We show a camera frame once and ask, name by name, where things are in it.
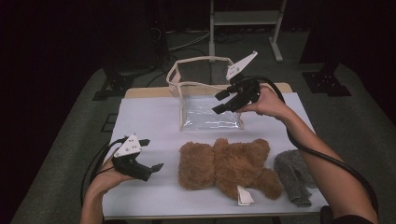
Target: brown teddy bear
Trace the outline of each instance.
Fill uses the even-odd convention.
[[[220,138],[209,144],[189,142],[180,149],[178,183],[185,189],[204,189],[213,184],[237,200],[237,186],[260,190],[275,200],[282,185],[275,171],[264,167],[270,147],[263,139],[229,144]]]

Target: transparent storage bag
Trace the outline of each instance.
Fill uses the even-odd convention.
[[[240,113],[216,114],[213,107],[225,104],[234,94],[219,101],[216,93],[229,86],[228,58],[205,56],[176,61],[166,76],[172,94],[180,100],[179,128],[187,130],[243,129]]]

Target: gray sock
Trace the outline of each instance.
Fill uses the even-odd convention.
[[[279,175],[289,200],[298,207],[309,207],[311,193],[306,188],[316,184],[297,149],[280,153],[275,158],[274,169]]]

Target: floor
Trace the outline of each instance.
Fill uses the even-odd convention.
[[[168,34],[169,47],[188,43],[202,34]],[[380,204],[380,222],[396,219],[396,129],[382,112],[359,77],[340,65],[335,75],[346,85],[352,96],[329,97],[314,94],[308,88],[302,72],[318,71],[322,64],[299,64],[308,32],[281,32],[278,45],[284,57],[277,63],[268,43],[271,32],[223,36],[230,41],[216,45],[216,53],[237,62],[253,50],[259,55],[246,68],[245,74],[265,76],[274,82],[287,82],[298,92],[316,133],[345,160],[372,183]],[[207,55],[207,42],[171,52],[163,66],[137,77],[133,88],[166,86],[165,72],[175,60]],[[22,202],[12,223],[78,223],[80,194],[86,188],[82,178],[94,155],[106,144],[111,132],[104,130],[106,119],[117,114],[121,97],[94,101],[93,96],[106,82],[102,69],[92,74],[69,113],[43,163],[35,182]],[[282,217],[282,223],[318,223],[318,215]],[[128,220],[131,224],[151,220]],[[272,223],[268,217],[179,219],[163,223]]]

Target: teddy bear tag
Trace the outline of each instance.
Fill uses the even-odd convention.
[[[238,205],[250,205],[254,203],[253,198],[251,198],[250,193],[245,190],[245,188],[241,186],[237,186],[238,188]]]

